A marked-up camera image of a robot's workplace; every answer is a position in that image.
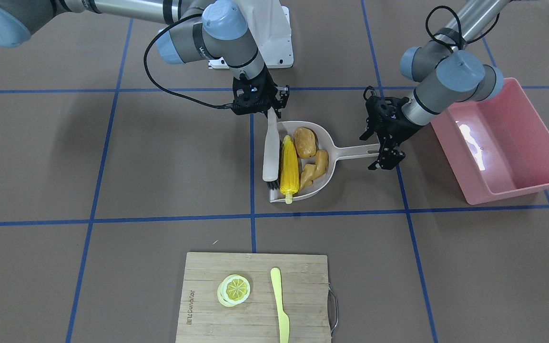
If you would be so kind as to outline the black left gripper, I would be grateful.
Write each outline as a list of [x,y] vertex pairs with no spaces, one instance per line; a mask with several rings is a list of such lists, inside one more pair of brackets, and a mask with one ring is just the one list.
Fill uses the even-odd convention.
[[410,121],[402,107],[410,103],[410,99],[395,98],[392,96],[381,97],[375,88],[366,87],[363,93],[367,110],[366,129],[359,137],[366,141],[373,134],[381,139],[394,141],[392,145],[381,145],[375,162],[368,165],[369,170],[392,170],[401,163],[406,154],[399,148],[398,143],[403,143],[416,134],[423,126]]

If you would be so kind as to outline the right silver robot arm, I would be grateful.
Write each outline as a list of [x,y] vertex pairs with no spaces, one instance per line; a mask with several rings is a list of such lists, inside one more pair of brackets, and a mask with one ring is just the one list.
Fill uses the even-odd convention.
[[161,25],[144,50],[143,67],[162,91],[148,67],[152,48],[171,65],[224,61],[233,77],[234,98],[223,105],[199,101],[202,106],[235,115],[274,114],[277,119],[287,106],[288,86],[273,80],[257,32],[259,26],[280,20],[284,37],[290,37],[278,0],[0,0],[0,46],[20,46],[54,18],[81,13]]

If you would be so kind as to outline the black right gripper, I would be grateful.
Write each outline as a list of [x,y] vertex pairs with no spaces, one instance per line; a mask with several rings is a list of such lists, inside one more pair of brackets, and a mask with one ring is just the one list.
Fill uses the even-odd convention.
[[269,109],[274,109],[277,119],[281,119],[281,111],[287,106],[290,96],[289,85],[276,85],[267,67],[263,67],[252,79],[244,74],[239,80],[233,78],[232,89],[232,111],[235,115],[267,113]]

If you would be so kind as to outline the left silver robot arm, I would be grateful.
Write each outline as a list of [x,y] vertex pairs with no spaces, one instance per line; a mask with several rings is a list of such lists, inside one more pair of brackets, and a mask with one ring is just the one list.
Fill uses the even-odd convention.
[[403,98],[382,97],[374,87],[366,87],[366,130],[360,139],[375,135],[379,142],[369,170],[399,165],[406,156],[400,145],[451,104],[499,94],[505,80],[502,72],[482,64],[467,46],[490,33],[507,4],[507,0],[469,0],[459,11],[442,6],[453,19],[436,32],[426,25],[429,42],[409,48],[399,62],[401,74],[417,83],[413,91]]

